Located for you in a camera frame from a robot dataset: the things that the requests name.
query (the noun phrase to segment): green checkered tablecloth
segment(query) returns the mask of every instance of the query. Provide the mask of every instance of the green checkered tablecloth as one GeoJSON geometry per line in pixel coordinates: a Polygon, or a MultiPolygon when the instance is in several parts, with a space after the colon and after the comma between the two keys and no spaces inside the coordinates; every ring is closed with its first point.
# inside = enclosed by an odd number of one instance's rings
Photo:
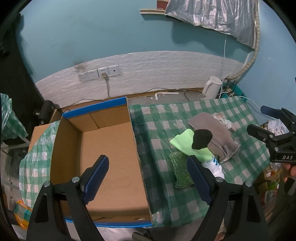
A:
{"type": "Polygon", "coordinates": [[[231,135],[241,144],[241,149],[222,164],[227,182],[252,182],[269,164],[269,152],[264,143],[247,134],[247,126],[258,125],[258,122],[240,97],[179,104],[133,105],[130,112],[156,227],[184,225],[204,217],[208,210],[208,205],[201,201],[194,186],[174,188],[176,178],[169,159],[169,154],[177,151],[169,141],[190,128],[188,120],[198,113],[223,112],[238,127],[231,135]]]}
{"type": "Polygon", "coordinates": [[[24,204],[33,208],[42,184],[49,181],[54,140],[59,127],[56,121],[46,128],[20,162],[19,188],[24,204]]]}
{"type": "Polygon", "coordinates": [[[18,120],[15,113],[12,110],[12,100],[8,95],[1,93],[1,143],[7,139],[14,139],[17,137],[25,138],[28,133],[25,127],[18,120]]]}

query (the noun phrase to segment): power outlet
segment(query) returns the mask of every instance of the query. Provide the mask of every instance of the power outlet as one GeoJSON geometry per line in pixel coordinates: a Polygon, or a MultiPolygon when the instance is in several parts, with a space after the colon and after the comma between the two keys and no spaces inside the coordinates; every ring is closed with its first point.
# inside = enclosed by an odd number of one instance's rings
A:
{"type": "Polygon", "coordinates": [[[86,82],[86,81],[90,80],[87,72],[78,74],[78,78],[79,78],[80,82],[86,82]]]}
{"type": "Polygon", "coordinates": [[[91,71],[88,71],[89,80],[95,80],[99,78],[98,70],[94,69],[91,71]]]}
{"type": "Polygon", "coordinates": [[[99,68],[98,74],[100,78],[103,78],[102,73],[105,73],[107,76],[109,76],[109,68],[108,67],[99,68]]]}
{"type": "Polygon", "coordinates": [[[111,65],[111,66],[108,66],[108,68],[109,68],[110,76],[121,73],[118,65],[111,65]]]}

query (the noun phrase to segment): white electric kettle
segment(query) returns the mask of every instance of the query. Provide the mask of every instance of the white electric kettle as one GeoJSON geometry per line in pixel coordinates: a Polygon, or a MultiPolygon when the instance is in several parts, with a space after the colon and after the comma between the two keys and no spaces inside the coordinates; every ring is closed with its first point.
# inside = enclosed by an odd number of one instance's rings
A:
{"type": "Polygon", "coordinates": [[[204,100],[215,99],[219,90],[221,89],[222,81],[216,76],[211,76],[206,82],[205,87],[202,90],[204,100]]]}

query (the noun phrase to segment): foil tarp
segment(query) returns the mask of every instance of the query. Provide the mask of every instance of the foil tarp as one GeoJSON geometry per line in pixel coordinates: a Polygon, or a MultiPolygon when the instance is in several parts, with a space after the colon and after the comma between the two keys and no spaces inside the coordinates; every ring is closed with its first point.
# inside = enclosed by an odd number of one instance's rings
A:
{"type": "Polygon", "coordinates": [[[165,15],[194,26],[232,35],[255,47],[256,0],[170,0],[165,15]]]}

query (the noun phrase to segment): green scrub pad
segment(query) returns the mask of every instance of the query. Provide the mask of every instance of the green scrub pad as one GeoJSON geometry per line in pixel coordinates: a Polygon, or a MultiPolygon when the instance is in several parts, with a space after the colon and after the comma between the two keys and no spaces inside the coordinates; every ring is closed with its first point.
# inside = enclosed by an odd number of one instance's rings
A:
{"type": "Polygon", "coordinates": [[[169,158],[174,167],[174,173],[177,178],[175,188],[184,188],[193,184],[189,172],[187,171],[187,155],[176,151],[170,153],[169,158]]]}
{"type": "Polygon", "coordinates": [[[200,162],[210,161],[214,155],[207,147],[200,150],[194,150],[191,148],[193,135],[193,130],[186,129],[182,134],[176,135],[172,140],[170,140],[170,144],[188,156],[196,156],[200,162]]]}

